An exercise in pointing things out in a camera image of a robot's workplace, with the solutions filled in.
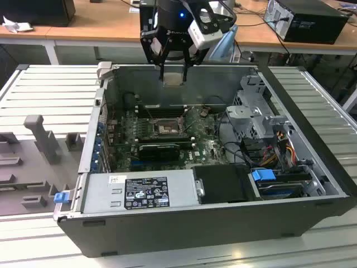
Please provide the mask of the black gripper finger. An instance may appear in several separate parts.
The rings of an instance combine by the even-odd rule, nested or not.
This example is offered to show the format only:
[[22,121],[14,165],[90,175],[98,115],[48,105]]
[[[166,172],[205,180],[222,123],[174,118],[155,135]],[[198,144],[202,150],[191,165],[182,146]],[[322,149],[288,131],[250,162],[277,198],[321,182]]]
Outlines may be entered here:
[[160,81],[163,81],[164,71],[165,71],[165,61],[170,51],[171,51],[171,39],[168,39],[165,45],[162,47],[161,52],[158,56],[158,63],[160,67],[160,76],[159,76]]
[[181,39],[181,48],[184,56],[184,69],[183,69],[183,76],[182,76],[183,82],[187,81],[187,72],[189,67],[192,66],[192,58],[190,55],[190,48],[192,45],[193,45],[192,41],[189,41],[187,39]]

